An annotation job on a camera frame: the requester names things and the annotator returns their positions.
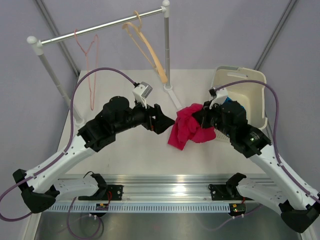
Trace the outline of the pink t shirt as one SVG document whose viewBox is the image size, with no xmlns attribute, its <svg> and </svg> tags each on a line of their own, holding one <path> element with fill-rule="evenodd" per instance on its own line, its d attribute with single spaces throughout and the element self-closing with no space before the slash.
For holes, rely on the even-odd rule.
<svg viewBox="0 0 320 240">
<path fill-rule="evenodd" d="M 201 125 L 192 116 L 192 114 L 200 111 L 202 107 L 201 104 L 193 103 L 176 113 L 177 117 L 170 132 L 168 145 L 182 151 L 188 141 L 201 144 L 216 138 L 213 127 L 201 128 Z"/>
</svg>

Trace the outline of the blue t shirt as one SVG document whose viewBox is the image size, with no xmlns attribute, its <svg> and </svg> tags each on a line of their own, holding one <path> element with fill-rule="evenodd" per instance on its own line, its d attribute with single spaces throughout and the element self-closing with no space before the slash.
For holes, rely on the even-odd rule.
<svg viewBox="0 0 320 240">
<path fill-rule="evenodd" d="M 224 103 L 229 103 L 229 102 L 234 102 L 234 101 L 233 101 L 231 98 L 227 97 L 227 98 L 225 99 Z"/>
</svg>

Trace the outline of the beige plastic hanger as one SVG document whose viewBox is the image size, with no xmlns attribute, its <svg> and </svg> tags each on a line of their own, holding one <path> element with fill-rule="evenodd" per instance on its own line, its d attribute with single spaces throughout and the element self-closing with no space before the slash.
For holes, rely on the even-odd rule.
<svg viewBox="0 0 320 240">
<path fill-rule="evenodd" d="M 142 55 L 147 59 L 147 61 L 150 63 L 150 65 L 152 66 L 153 70 L 157 73 L 157 75 L 159 76 L 162 84 L 167 84 L 168 83 L 168 77 L 165 73 L 165 70 L 155 52 L 155 50 L 152 48 L 151 44 L 149 43 L 149 41 L 147 40 L 147 38 L 144 36 L 144 34 L 142 33 L 142 20 L 141 17 L 139 15 L 139 13 L 135 10 L 133 12 L 133 14 L 137 17 L 138 21 L 139 21 L 139 25 L 136 26 L 135 24 L 133 24 L 131 21 L 126 22 L 122 25 L 122 29 L 126 31 L 126 33 L 129 35 L 129 37 L 132 39 L 132 41 L 134 42 L 134 44 L 138 47 L 138 49 L 140 50 L 140 52 L 142 53 Z M 133 34 L 130 31 L 130 28 L 132 28 L 134 30 L 134 33 L 136 34 L 137 38 L 140 39 L 140 41 L 145 45 L 146 49 L 149 52 L 149 55 L 151 56 L 152 59 L 149 58 L 149 56 L 144 52 L 144 50 L 142 49 L 142 47 L 139 45 L 139 43 L 136 41 L 136 38 L 133 36 Z"/>
</svg>

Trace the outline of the pink wire hanger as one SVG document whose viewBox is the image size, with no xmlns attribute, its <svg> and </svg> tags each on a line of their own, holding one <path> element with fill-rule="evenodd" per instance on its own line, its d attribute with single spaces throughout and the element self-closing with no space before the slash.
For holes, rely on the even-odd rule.
<svg viewBox="0 0 320 240">
<path fill-rule="evenodd" d="M 85 56 L 85 62 L 86 62 L 86 71 L 87 73 L 91 70 L 90 69 L 90 51 L 93 48 L 93 45 L 95 45 L 95 62 L 94 67 L 97 68 L 99 66 L 99 46 L 100 46 L 100 39 L 97 34 L 94 35 L 93 40 L 91 41 L 90 45 L 87 49 L 85 49 L 78 40 L 77 35 L 78 29 L 76 28 L 74 30 L 74 37 L 76 40 L 77 45 L 79 46 L 80 50 L 83 52 Z M 93 111 L 95 109 L 95 100 L 96 100 L 96 87 L 97 87 L 97 73 L 94 73 L 93 75 L 93 85 L 91 82 L 91 77 L 88 76 L 87 78 L 88 82 L 88 89 L 89 89 L 89 104 L 90 104 L 90 110 Z"/>
</svg>

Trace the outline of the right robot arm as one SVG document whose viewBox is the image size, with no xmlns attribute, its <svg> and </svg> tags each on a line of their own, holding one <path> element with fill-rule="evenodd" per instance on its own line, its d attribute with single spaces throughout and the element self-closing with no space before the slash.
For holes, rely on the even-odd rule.
<svg viewBox="0 0 320 240">
<path fill-rule="evenodd" d="M 249 198 L 270 208 L 297 233 L 303 233 L 319 217 L 319 192 L 283 160 L 275 143 L 248 124 L 246 111 L 237 101 L 216 103 L 213 107 L 207 101 L 192 116 L 201 128 L 214 127 L 229 137 L 233 148 L 259 166 L 279 189 L 272 190 L 236 173 L 226 182 L 230 198 Z"/>
</svg>

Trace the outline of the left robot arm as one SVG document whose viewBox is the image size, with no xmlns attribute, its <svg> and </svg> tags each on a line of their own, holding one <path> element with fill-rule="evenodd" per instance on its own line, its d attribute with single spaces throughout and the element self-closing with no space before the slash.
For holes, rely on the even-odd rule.
<svg viewBox="0 0 320 240">
<path fill-rule="evenodd" d="M 175 121 L 165 116 L 158 104 L 143 106 L 136 102 L 133 108 L 127 98 L 115 96 L 97 116 L 88 121 L 72 137 L 65 149 L 56 152 L 39 166 L 18 169 L 13 173 L 25 205 L 37 214 L 49 209 L 58 200 L 78 198 L 81 201 L 98 201 L 107 197 L 108 184 L 93 173 L 88 178 L 61 180 L 60 177 L 84 159 L 115 142 L 116 135 L 143 126 L 146 130 L 162 134 Z"/>
</svg>

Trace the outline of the cream laundry basket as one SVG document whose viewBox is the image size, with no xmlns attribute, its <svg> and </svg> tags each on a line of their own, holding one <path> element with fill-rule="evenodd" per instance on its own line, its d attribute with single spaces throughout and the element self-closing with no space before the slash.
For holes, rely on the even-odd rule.
<svg viewBox="0 0 320 240">
<path fill-rule="evenodd" d="M 213 73 L 211 88 L 229 83 L 255 80 L 266 83 L 266 76 L 257 70 L 245 67 L 219 66 Z M 228 86 L 228 97 L 240 103 L 246 110 L 248 123 L 263 131 L 268 123 L 265 115 L 265 86 L 257 83 L 242 83 Z"/>
</svg>

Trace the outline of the metal clothes rack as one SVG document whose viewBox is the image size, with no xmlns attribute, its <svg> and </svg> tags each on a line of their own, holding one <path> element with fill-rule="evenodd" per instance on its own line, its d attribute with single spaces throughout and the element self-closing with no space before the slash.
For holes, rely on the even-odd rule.
<svg viewBox="0 0 320 240">
<path fill-rule="evenodd" d="M 173 86 L 171 85 L 170 79 L 170 34 L 169 34 L 169 17 L 170 17 L 170 2 L 168 0 L 162 1 L 162 5 L 154 10 L 143 12 L 143 13 L 134 13 L 132 16 L 128 16 L 125 18 L 121 18 L 118 20 L 114 20 L 111 22 L 103 23 L 100 25 L 92 26 L 89 28 L 85 28 L 74 33 L 68 33 L 64 35 L 55 36 L 51 39 L 47 40 L 39 40 L 35 36 L 28 36 L 26 41 L 32 47 L 34 53 L 39 57 L 42 65 L 45 70 L 49 74 L 53 83 L 55 84 L 57 90 L 59 91 L 61 97 L 63 98 L 66 105 L 69 107 L 71 105 L 71 100 L 64 88 L 61 86 L 60 81 L 58 80 L 54 70 L 49 64 L 46 56 L 44 55 L 43 47 L 49 44 L 59 44 L 60 49 L 62 50 L 63 55 L 66 57 L 67 62 L 70 64 L 71 68 L 75 72 L 76 76 L 79 76 L 80 72 L 76 67 L 74 60 L 72 59 L 67 47 L 63 43 L 63 41 L 74 38 L 76 36 L 82 36 L 85 34 L 93 33 L 102 29 L 110 28 L 117 25 L 127 24 L 133 20 L 140 20 L 142 18 L 146 18 L 149 16 L 163 14 L 164 17 L 164 50 L 165 50 L 165 70 L 163 70 L 163 74 L 165 74 L 167 81 L 163 84 L 163 89 L 168 93 L 170 99 L 172 100 L 174 106 L 177 110 L 182 109 L 182 105 L 178 100 L 176 94 L 174 93 Z"/>
</svg>

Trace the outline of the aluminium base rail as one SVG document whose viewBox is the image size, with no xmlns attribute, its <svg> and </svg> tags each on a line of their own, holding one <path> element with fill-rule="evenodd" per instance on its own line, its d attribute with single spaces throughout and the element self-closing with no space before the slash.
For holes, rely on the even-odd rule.
<svg viewBox="0 0 320 240">
<path fill-rule="evenodd" d="M 232 173 L 218 174 L 102 174 L 109 185 L 122 185 L 122 201 L 133 202 L 209 202 L 208 186 L 224 184 Z"/>
</svg>

